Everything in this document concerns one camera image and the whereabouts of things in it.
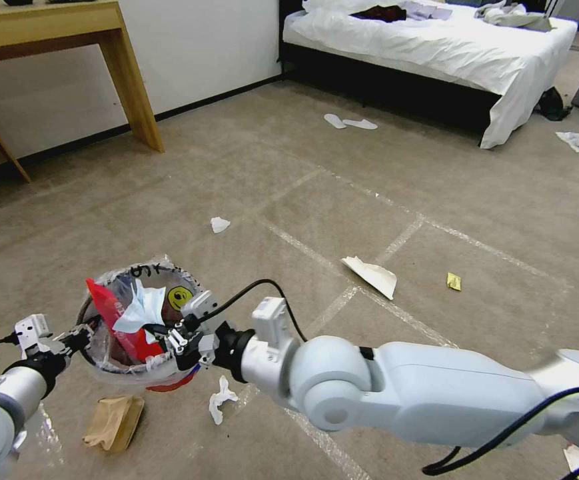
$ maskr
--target slipper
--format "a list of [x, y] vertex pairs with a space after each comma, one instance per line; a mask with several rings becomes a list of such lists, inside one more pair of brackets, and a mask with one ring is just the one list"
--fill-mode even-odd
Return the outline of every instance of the slipper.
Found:
[[334, 113], [326, 113], [324, 115], [324, 119], [327, 120], [332, 126], [336, 127], [337, 129], [347, 128], [347, 126], [340, 120], [338, 115]]
[[362, 119], [361, 121], [356, 120], [343, 120], [342, 121], [345, 125], [351, 125], [352, 127], [358, 127], [365, 130], [375, 130], [378, 128], [378, 125], [375, 123], [371, 123], [367, 119]]

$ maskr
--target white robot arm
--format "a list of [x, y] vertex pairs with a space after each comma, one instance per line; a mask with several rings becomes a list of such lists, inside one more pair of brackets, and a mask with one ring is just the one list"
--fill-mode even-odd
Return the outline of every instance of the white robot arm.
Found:
[[[331, 336], [300, 344], [289, 333], [284, 298], [265, 298], [253, 312], [255, 329], [246, 331], [231, 329], [223, 319], [233, 301], [217, 307], [205, 291], [185, 304], [184, 320], [174, 328], [151, 325], [150, 331], [160, 336], [180, 370], [197, 363], [227, 368], [237, 381], [256, 385], [319, 429], [364, 425], [407, 441], [481, 447], [447, 465], [454, 450], [423, 469], [429, 475], [531, 433], [560, 434], [579, 446], [579, 351], [560, 350], [541, 366], [517, 371], [447, 347], [392, 342], [368, 348]], [[49, 331], [46, 325], [22, 322], [27, 323], [19, 322], [16, 332], [22, 332], [24, 360], [0, 375], [0, 463], [70, 356], [91, 337], [82, 325], [50, 349], [51, 342], [40, 340]]]
[[25, 440], [25, 424], [54, 388], [56, 377], [71, 356], [89, 344], [91, 332], [84, 325], [54, 340], [42, 315], [18, 322], [3, 343], [20, 345], [22, 360], [14, 362], [0, 375], [0, 477], [9, 461], [15, 461], [18, 447]]

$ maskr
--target yellow smiley face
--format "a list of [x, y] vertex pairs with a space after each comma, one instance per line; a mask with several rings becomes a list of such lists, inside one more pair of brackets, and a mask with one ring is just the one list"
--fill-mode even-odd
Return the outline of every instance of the yellow smiley face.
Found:
[[167, 293], [167, 300], [169, 300], [169, 305], [171, 305], [174, 310], [180, 311], [183, 305], [193, 296], [185, 287], [173, 287], [169, 293]]

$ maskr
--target brown paper bag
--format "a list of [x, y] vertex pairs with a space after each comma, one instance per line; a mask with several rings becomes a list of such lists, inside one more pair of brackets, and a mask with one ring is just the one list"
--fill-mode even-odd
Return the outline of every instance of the brown paper bag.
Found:
[[125, 450], [144, 406], [145, 400], [132, 395], [98, 400], [83, 441], [88, 447], [100, 445], [111, 452]]

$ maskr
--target bed frame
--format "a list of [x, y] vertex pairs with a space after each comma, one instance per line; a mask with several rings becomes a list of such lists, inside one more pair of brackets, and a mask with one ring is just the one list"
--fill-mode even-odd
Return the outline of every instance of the bed frame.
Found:
[[285, 43], [285, 18], [300, 10], [302, 0], [279, 0], [279, 61], [283, 75], [351, 95], [363, 106], [387, 108], [479, 135], [489, 126], [489, 110], [500, 99], [495, 93]]

